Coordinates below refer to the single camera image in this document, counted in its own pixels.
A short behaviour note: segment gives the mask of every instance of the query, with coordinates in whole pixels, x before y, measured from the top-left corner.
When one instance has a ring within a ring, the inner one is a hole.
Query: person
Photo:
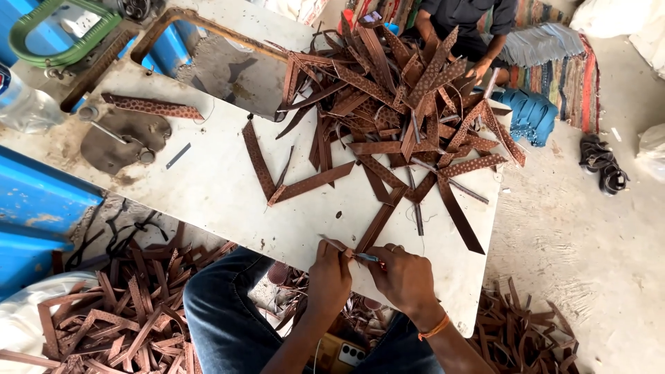
[[[423,41],[427,41],[433,31],[439,39],[444,40],[455,26],[459,26],[457,42],[450,51],[449,60],[454,60],[454,57],[467,57],[468,61],[475,63],[466,77],[475,74],[477,84],[480,84],[490,67],[500,68],[496,84],[504,85],[510,80],[510,74],[506,69],[507,64],[497,56],[513,25],[516,2],[517,0],[423,0],[416,14],[415,30],[406,30],[403,36],[421,37]],[[493,37],[489,45],[486,45],[480,37],[477,22],[492,7],[492,26],[489,32]]]
[[[185,317],[204,374],[311,373],[307,361],[351,290],[355,260],[324,240],[309,269],[307,309],[286,340],[257,311],[247,293],[275,262],[238,247],[198,272],[185,286]],[[402,246],[371,247],[385,263],[367,266],[378,290],[397,313],[377,346],[354,373],[493,373],[446,319],[434,295],[432,265]],[[418,339],[418,333],[435,332]]]

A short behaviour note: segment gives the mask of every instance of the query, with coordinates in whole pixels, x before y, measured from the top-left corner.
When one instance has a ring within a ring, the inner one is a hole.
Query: hand
[[[429,331],[441,322],[445,311],[434,295],[432,264],[428,259],[409,254],[394,244],[371,247],[366,253],[386,264],[386,270],[382,270],[376,262],[359,260],[370,270],[376,288],[420,331]]]
[[[475,73],[475,83],[479,85],[483,81],[485,72],[489,69],[489,66],[492,64],[492,60],[482,58],[480,61],[475,63],[475,65],[466,73],[466,77],[471,77]]]
[[[319,242],[317,260],[309,268],[307,311],[325,324],[327,329],[342,310],[351,292],[351,273],[348,263],[351,250],[340,252],[325,240]]]

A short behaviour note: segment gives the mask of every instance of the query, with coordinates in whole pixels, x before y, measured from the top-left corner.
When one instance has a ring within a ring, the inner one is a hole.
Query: blue fabric
[[[275,260],[238,247],[185,286],[184,307],[194,349],[205,374],[258,373],[282,338],[248,298]],[[303,373],[311,373],[309,367]],[[418,330],[399,313],[352,373],[443,373]]]
[[[559,113],[547,97],[524,89],[506,89],[503,93],[494,92],[492,100],[513,110],[510,122],[513,140],[518,141],[524,136],[532,146],[545,146],[549,133],[554,129],[554,118]]]

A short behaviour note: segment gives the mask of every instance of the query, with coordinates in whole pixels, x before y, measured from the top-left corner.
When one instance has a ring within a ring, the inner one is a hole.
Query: person's right hand
[[[376,288],[420,331],[429,331],[441,322],[445,312],[434,295],[432,264],[427,258],[394,244],[371,247],[366,253],[386,264],[383,270],[376,262],[359,261],[370,270]]]

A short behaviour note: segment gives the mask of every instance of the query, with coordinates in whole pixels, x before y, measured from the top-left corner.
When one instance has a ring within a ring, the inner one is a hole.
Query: striped rug
[[[537,25],[543,22],[570,23],[570,17],[551,5],[537,0],[518,0],[516,27]],[[479,21],[478,29],[489,32],[492,23],[490,9]],[[541,93],[559,108],[559,118],[584,132],[599,131],[600,71],[596,55],[587,39],[580,35],[586,52],[562,61],[550,61],[544,65],[522,69],[510,67],[512,88],[523,87]]]

